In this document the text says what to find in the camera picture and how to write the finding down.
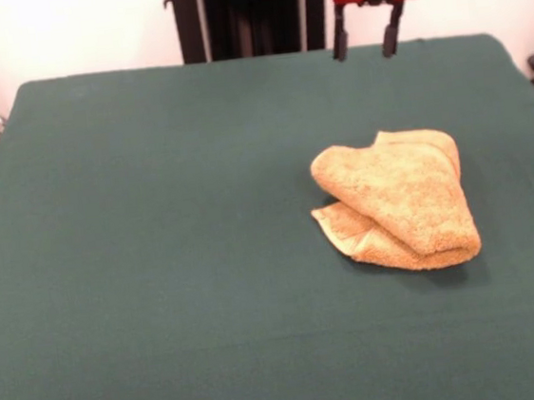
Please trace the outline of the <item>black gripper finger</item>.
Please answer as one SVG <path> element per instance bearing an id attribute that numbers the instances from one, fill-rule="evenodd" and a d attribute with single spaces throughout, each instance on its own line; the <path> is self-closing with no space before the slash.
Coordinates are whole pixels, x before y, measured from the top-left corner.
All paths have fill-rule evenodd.
<path id="1" fill-rule="evenodd" d="M 334 6 L 334 44 L 333 57 L 336 61 L 342 62 L 347 58 L 348 33 L 344 27 L 344 5 Z"/>
<path id="2" fill-rule="evenodd" d="M 390 21 L 388 22 L 383 39 L 382 53 L 385 58 L 395 56 L 398 47 L 398 31 L 404 11 L 404 2 L 396 2 L 392 5 Z"/>

